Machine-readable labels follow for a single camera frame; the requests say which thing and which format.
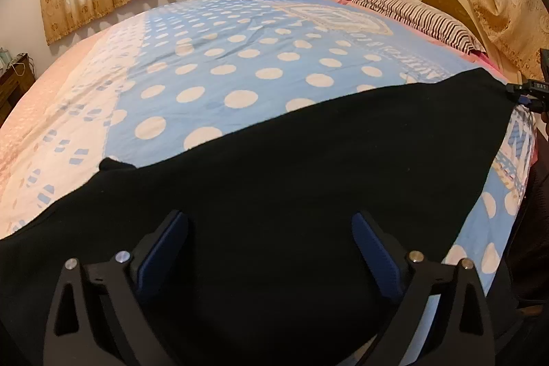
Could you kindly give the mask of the dark wooden desk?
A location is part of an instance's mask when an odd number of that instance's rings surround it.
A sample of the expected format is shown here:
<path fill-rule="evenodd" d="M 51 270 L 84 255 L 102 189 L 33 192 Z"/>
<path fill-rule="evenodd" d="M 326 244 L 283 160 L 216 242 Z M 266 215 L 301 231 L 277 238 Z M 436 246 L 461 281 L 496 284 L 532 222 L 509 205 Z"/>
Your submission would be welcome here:
<path fill-rule="evenodd" d="M 36 78 L 34 61 L 27 53 L 18 54 L 1 76 L 0 84 L 0 125 L 15 108 Z"/>

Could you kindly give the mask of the pink and blue bedspread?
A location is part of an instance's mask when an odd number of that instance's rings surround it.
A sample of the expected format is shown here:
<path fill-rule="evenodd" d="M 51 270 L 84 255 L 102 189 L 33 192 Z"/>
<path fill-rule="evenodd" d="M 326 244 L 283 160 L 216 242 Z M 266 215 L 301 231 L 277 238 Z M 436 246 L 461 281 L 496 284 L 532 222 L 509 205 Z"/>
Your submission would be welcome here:
<path fill-rule="evenodd" d="M 436 84 L 489 62 L 335 0 L 191 0 L 70 49 L 1 127 L 1 242 L 82 187 L 104 160 L 135 167 L 323 101 Z M 536 157 L 515 98 L 485 186 L 446 256 L 473 261 L 486 300 Z"/>

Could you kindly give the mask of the striped pillow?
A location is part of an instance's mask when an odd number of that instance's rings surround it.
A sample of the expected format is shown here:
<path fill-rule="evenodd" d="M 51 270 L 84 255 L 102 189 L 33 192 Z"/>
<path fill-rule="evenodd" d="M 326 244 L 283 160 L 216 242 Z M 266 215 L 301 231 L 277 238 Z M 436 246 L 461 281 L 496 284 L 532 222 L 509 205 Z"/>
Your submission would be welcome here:
<path fill-rule="evenodd" d="M 477 37 L 451 15 L 420 0 L 353 0 L 466 54 L 486 53 Z"/>

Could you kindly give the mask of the black pants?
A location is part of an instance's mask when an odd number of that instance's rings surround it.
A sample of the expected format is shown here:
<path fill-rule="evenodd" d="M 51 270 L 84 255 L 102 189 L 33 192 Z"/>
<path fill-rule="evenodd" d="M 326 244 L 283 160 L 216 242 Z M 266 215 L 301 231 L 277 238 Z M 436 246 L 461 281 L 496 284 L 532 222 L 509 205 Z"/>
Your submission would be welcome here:
<path fill-rule="evenodd" d="M 1 361 L 44 365 L 65 261 L 132 251 L 182 218 L 138 302 L 172 365 L 334 365 L 389 318 L 354 241 L 370 214 L 443 259 L 479 199 L 515 98 L 487 71 L 323 101 L 163 162 L 104 160 L 1 242 Z"/>

